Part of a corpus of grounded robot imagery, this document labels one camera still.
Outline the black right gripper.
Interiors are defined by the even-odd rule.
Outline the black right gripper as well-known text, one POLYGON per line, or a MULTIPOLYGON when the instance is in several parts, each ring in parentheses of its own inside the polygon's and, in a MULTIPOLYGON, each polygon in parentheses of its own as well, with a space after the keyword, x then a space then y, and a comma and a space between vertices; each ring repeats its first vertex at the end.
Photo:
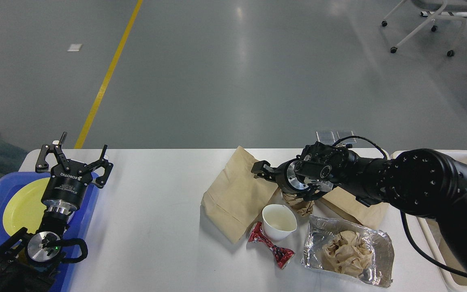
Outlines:
POLYGON ((297 177, 295 173, 297 162, 298 159, 292 159, 274 168, 268 161, 257 161, 253 164, 251 173, 254 174, 255 178, 277 183, 284 193, 304 196, 304 193, 308 192, 310 187, 297 177))

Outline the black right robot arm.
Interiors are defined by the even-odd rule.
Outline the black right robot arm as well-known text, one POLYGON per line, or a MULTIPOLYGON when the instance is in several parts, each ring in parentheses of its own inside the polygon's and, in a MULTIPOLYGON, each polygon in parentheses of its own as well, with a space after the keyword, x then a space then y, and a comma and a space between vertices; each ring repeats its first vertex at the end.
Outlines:
POLYGON ((331 183, 367 207, 389 203, 400 211, 409 241, 413 239, 406 215, 433 219, 464 271, 449 268, 424 253, 422 256, 444 270, 467 277, 467 164, 449 155, 419 148, 394 159, 386 155, 365 158, 341 146, 341 140, 331 145, 317 141, 277 168, 258 161, 251 172, 306 201, 324 196, 327 191, 323 185, 331 183))

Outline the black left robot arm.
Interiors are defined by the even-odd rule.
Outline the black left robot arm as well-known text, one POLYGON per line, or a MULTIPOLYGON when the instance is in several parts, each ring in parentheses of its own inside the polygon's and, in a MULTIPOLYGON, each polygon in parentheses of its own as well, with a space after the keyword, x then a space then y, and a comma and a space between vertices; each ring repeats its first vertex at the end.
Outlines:
POLYGON ((40 199, 45 209, 36 230, 21 227, 0 244, 0 292, 48 292, 70 275, 70 264, 88 256, 84 236, 114 165, 107 145, 92 163, 67 158, 66 135, 41 146, 35 172, 48 174, 40 199))

